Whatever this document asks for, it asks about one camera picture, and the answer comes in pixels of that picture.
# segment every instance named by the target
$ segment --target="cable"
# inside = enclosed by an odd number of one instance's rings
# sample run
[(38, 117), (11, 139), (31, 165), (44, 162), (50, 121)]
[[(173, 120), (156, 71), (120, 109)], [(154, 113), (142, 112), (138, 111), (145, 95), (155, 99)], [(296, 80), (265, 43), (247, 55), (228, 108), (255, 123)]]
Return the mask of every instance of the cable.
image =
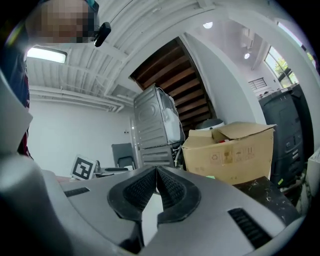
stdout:
[[(160, 87), (157, 87), (157, 88), (160, 89), (161, 91), (163, 91), (164, 94), (166, 94), (165, 91), (164, 91), (162, 88), (160, 88)], [(170, 99), (170, 100), (172, 99), (171, 101), (172, 101), (172, 103), (173, 103), (174, 110), (175, 110), (175, 112), (176, 112), (176, 116), (178, 117), (179, 124), (181, 125), (181, 130), (182, 130), (182, 133), (183, 133), (183, 138), (184, 138), (184, 141), (186, 141), (186, 135), (185, 135), (185, 132), (184, 132), (183, 127), (182, 127), (182, 123), (181, 123), (180, 118), (179, 118), (178, 110), (177, 110), (177, 108), (176, 108), (176, 106), (175, 106), (175, 101), (174, 101), (174, 99), (173, 99), (170, 95), (168, 95), (168, 96), (169, 96), (169, 99)]]

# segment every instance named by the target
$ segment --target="ceiling light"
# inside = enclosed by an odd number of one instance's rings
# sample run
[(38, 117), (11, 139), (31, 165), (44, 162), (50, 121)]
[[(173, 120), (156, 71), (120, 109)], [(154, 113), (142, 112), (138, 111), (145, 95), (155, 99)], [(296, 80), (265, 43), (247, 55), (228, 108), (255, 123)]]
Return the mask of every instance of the ceiling light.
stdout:
[(42, 48), (42, 47), (34, 47), (31, 48), (27, 55), (27, 57), (38, 58), (52, 62), (65, 63), (67, 58), (67, 53), (61, 50)]
[(206, 24), (203, 24), (203, 26), (206, 28), (206, 29), (211, 29), (212, 28), (212, 25), (213, 25), (213, 22), (208, 22)]

